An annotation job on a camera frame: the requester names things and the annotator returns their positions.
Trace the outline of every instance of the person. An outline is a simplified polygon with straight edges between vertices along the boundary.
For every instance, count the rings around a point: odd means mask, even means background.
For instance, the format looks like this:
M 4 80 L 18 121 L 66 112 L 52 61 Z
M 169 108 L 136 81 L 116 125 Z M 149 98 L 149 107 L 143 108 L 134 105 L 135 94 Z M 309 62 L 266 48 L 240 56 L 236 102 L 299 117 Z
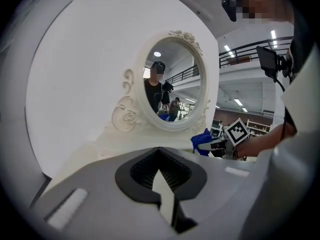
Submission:
M 178 112 L 181 111 L 179 106 L 180 99 L 176 97 L 170 104 L 169 109 L 169 122 L 174 122 L 178 116 Z
M 164 76 L 166 65 L 161 61 L 155 61 L 150 68 L 150 78 L 144 80 L 146 97 L 155 113 L 159 110 L 162 100 L 162 84 L 159 82 Z
M 314 45 L 309 26 L 302 14 L 292 6 L 289 0 L 236 0 L 236 6 L 240 6 L 242 13 L 249 18 L 290 22 L 294 25 L 293 39 L 287 53 L 292 60 L 289 75 L 291 83 L 298 75 Z M 235 153 L 238 158 L 256 157 L 261 151 L 274 148 L 282 139 L 292 137 L 296 132 L 295 124 L 288 110 L 285 109 L 283 124 L 263 136 L 250 138 L 240 143 L 235 147 Z

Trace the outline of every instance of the white mirror frame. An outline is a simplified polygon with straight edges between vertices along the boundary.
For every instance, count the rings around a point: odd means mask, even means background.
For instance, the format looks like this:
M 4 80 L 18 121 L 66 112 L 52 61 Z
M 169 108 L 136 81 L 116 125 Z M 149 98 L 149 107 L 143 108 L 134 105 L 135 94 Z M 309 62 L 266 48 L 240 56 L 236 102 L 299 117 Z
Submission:
M 162 120 L 153 111 L 147 99 L 143 78 L 143 68 L 148 54 L 157 43 L 163 41 L 177 42 L 184 46 L 194 57 L 200 74 L 200 90 L 194 109 L 190 115 L 174 123 Z M 195 132 L 203 131 L 206 127 L 207 103 L 210 100 L 208 100 L 209 78 L 202 56 L 200 45 L 192 33 L 181 30 L 169 31 L 150 38 L 140 50 L 133 68 L 127 69 L 124 73 L 127 81 L 123 82 L 122 86 L 127 88 L 127 92 L 113 111 L 113 126 L 122 132 L 129 132 L 138 124 L 150 124 L 168 132 L 179 132 L 190 127 Z

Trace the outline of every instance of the white curved panel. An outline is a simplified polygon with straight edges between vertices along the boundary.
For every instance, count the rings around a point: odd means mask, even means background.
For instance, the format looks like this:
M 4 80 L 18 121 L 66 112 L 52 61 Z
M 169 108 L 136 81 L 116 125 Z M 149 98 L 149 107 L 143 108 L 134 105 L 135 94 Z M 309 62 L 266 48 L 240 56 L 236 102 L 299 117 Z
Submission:
M 38 45 L 57 15 L 72 0 L 34 0 L 18 13 L 1 37 L 0 164 L 11 200 L 30 206 L 45 182 L 26 124 L 26 91 Z
M 201 44 L 211 85 L 210 124 L 218 45 L 179 0 L 74 0 L 59 15 L 34 57 L 26 97 L 30 139 L 47 175 L 53 177 L 74 150 L 97 139 L 125 94 L 124 71 L 151 37 L 171 30 L 193 33 Z

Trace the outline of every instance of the railing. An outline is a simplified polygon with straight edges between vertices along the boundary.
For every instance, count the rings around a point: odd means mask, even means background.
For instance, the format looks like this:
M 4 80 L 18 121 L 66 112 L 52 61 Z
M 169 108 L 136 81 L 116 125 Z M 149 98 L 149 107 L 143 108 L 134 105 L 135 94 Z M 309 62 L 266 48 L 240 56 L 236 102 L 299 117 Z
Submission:
M 174 84 L 176 82 L 186 80 L 188 78 L 193 78 L 199 76 L 199 68 L 197 65 L 194 65 L 192 67 L 189 67 L 188 69 L 174 75 L 173 77 L 170 77 L 169 79 L 165 80 L 169 84 Z
M 287 50 L 290 47 L 292 38 L 293 36 L 286 36 L 276 39 L 267 39 L 222 52 L 219 54 L 219 66 L 221 68 L 225 66 L 258 60 L 259 57 L 257 53 L 257 46 L 271 49 L 273 51 L 276 51 L 277 55 L 284 56 L 286 55 Z

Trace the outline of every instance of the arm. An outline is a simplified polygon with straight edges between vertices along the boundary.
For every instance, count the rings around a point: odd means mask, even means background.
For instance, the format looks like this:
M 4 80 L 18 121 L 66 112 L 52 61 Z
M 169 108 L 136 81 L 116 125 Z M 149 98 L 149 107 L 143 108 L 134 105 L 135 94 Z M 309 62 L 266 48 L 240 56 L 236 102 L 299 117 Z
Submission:
M 273 149 L 280 143 L 283 124 L 278 125 L 269 133 L 250 138 L 235 147 L 238 158 L 243 157 L 257 157 L 263 150 Z M 292 137 L 296 134 L 297 130 L 291 124 L 285 124 L 284 138 Z

